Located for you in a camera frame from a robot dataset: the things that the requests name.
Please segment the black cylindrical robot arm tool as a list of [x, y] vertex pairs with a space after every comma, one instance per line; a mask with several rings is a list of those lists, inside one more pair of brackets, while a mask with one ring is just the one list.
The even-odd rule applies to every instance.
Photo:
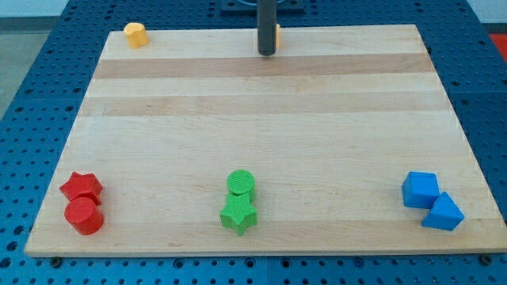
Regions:
[[276, 53], [276, 1], [257, 1], [257, 51], [260, 55]]

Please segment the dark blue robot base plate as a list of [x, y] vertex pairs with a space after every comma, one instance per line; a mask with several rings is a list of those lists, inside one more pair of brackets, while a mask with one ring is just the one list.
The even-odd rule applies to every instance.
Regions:
[[[257, 0], [219, 0], [221, 14], [240, 14], [257, 12]], [[276, 11], [302, 13], [306, 0], [276, 0]]]

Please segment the yellow block behind arm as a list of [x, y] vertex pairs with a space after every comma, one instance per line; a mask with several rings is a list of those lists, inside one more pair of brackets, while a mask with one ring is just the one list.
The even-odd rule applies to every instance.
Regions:
[[280, 24], [276, 24], [276, 40], [275, 40], [275, 43], [276, 43], [276, 50], [279, 50], [280, 49], [280, 46], [281, 46], [281, 27], [280, 27]]

